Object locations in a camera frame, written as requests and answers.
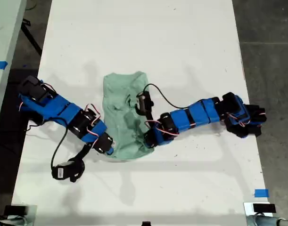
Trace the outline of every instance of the red and white wire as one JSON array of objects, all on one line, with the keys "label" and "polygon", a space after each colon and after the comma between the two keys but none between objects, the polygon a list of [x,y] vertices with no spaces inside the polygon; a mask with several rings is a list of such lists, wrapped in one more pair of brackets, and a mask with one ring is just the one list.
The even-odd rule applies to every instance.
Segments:
[{"label": "red and white wire", "polygon": [[21,102],[21,104],[19,105],[19,110],[18,111],[20,111],[22,105],[23,105],[23,102]]},{"label": "red and white wire", "polygon": [[101,114],[100,114],[100,112],[96,109],[95,105],[93,105],[93,104],[87,104],[86,107],[85,107],[85,109],[84,109],[84,111],[88,111],[88,105],[91,105],[91,106],[95,109],[95,111],[98,113],[98,117],[96,117],[96,118],[91,122],[91,126],[93,126],[94,123],[95,123],[95,121],[98,120],[98,119],[101,117]]},{"label": "red and white wire", "polygon": [[[162,125],[162,123],[161,122],[159,122],[159,121],[157,121],[157,120],[147,120],[147,121],[145,121],[145,125],[148,127],[148,128],[150,128],[150,126],[147,124],[147,122],[155,122],[155,123],[158,123],[158,124],[160,124],[162,127],[163,127],[163,125]],[[170,133],[170,132],[167,132],[167,131],[165,131],[165,130],[163,130],[163,129],[160,129],[160,128],[158,128],[158,127],[155,127],[158,131],[161,131],[161,132],[163,132],[163,133],[166,133],[166,134],[169,134],[169,135],[172,135],[172,136],[178,136],[179,134],[178,133]]]},{"label": "red and white wire", "polygon": [[86,128],[87,129],[87,132],[88,133],[90,133],[90,134],[92,134],[92,135],[94,135],[94,136],[96,136],[97,137],[97,139],[93,142],[93,145],[92,146],[94,146],[95,145],[95,143],[96,143],[96,141],[98,140],[98,138],[99,138],[99,135],[97,134],[97,133],[94,133],[94,132],[91,132],[89,129],[88,129],[88,127]]}]

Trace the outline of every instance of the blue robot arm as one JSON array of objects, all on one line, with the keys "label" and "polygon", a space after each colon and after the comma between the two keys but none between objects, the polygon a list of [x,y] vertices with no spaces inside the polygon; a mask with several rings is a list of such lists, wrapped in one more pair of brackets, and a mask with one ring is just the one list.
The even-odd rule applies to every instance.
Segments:
[{"label": "blue robot arm", "polygon": [[106,125],[91,109],[83,110],[60,96],[49,84],[32,76],[19,85],[18,92],[23,103],[21,110],[27,112],[31,120],[38,125],[54,121],[64,126],[66,133],[70,130],[86,143],[68,162],[53,166],[53,156],[51,169],[55,179],[70,178],[75,182],[80,178],[85,169],[82,159],[91,148],[108,155],[113,153],[113,139],[106,133]]},{"label": "blue robot arm", "polygon": [[227,130],[240,138],[249,134],[259,136],[261,124],[266,121],[264,108],[245,105],[233,93],[225,94],[222,101],[218,97],[202,99],[185,108],[163,113],[157,121],[152,117],[154,103],[149,92],[144,89],[137,98],[136,111],[146,116],[150,125],[150,130],[144,135],[147,147],[168,144],[184,131],[218,121],[223,121]]}]

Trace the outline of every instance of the white tabletop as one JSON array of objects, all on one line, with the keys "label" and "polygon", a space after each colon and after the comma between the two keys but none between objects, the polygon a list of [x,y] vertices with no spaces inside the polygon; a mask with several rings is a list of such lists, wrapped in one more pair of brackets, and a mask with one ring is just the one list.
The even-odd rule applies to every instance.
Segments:
[{"label": "white tabletop", "polygon": [[[231,0],[54,0],[38,77],[79,106],[102,110],[103,77],[147,73],[176,105],[231,91],[248,103]],[[153,115],[173,110],[151,88]],[[132,162],[85,158],[77,183],[51,177],[64,128],[27,133],[13,203],[37,205],[35,225],[244,226],[243,202],[264,188],[255,137],[219,124],[184,132]],[[82,147],[69,132],[55,164]]]},{"label": "white tabletop", "polygon": [[8,82],[8,73],[25,12],[26,0],[0,0],[0,61],[8,63],[0,69],[0,109]]}]

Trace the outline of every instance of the gray concrete floor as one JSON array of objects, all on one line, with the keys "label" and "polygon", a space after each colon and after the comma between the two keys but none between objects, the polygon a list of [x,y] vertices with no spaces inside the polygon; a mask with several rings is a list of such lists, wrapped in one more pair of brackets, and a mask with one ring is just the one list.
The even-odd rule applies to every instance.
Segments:
[{"label": "gray concrete floor", "polygon": [[[51,0],[28,0],[28,8],[35,3],[25,18],[43,46]],[[250,102],[267,111],[268,121],[257,139],[265,184],[278,215],[288,219],[288,0],[233,0],[233,5]],[[40,57],[20,32],[12,69],[38,69],[39,63]],[[15,159],[14,172],[4,169],[13,182],[5,185],[0,179],[0,186],[8,188],[0,190],[0,213],[11,202],[19,165],[19,158]]]}]

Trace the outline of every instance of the crumpled fabric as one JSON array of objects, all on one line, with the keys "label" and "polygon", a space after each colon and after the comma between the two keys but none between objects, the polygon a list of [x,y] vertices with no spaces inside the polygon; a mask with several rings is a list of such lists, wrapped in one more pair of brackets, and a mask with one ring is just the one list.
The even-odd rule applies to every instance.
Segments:
[{"label": "crumpled fabric", "polygon": [[143,91],[148,79],[145,73],[109,74],[103,80],[103,110],[107,133],[114,139],[111,158],[132,160],[154,151],[144,145],[145,116],[135,112],[136,95]]}]

